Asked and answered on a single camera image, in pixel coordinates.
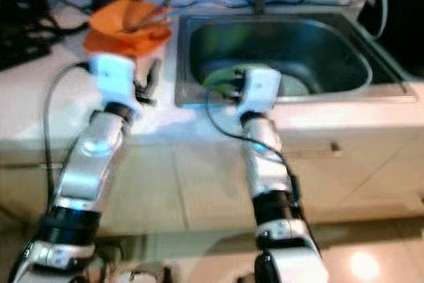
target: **stainless steel sink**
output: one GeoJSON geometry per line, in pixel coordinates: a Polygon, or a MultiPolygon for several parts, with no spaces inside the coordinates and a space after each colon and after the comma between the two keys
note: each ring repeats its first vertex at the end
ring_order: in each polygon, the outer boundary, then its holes
{"type": "Polygon", "coordinates": [[[281,71],[279,102],[408,94],[342,15],[188,15],[180,18],[176,103],[203,103],[211,72],[250,63],[281,71]]]}

